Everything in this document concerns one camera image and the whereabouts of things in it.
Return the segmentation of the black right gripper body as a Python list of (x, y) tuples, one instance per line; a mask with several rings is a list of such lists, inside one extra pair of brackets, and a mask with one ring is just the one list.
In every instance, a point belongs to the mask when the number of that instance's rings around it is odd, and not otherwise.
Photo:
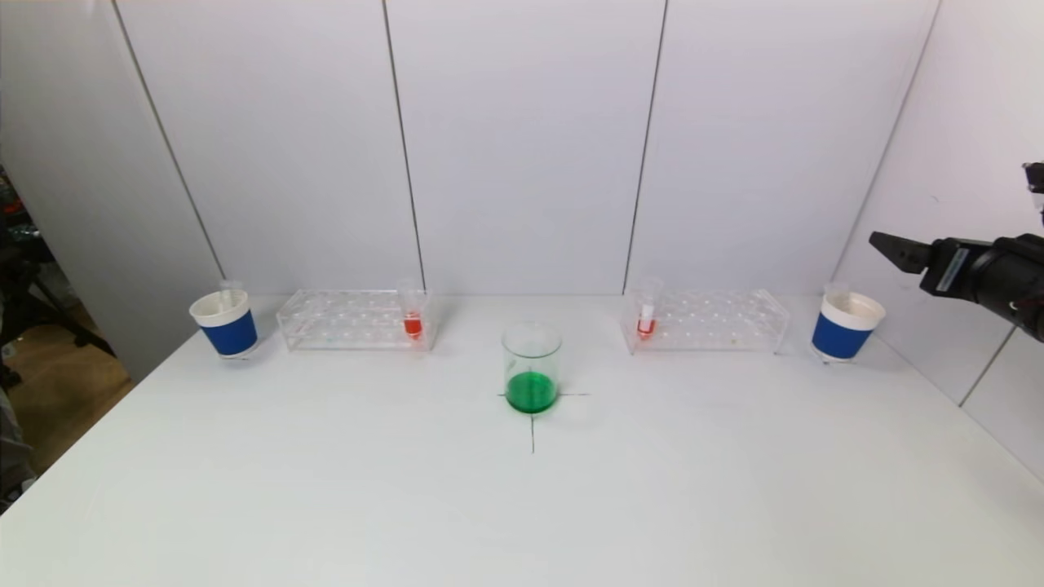
[(921, 289), (974, 303), (1043, 342), (1043, 238), (1023, 234), (992, 244), (947, 238), (932, 248)]

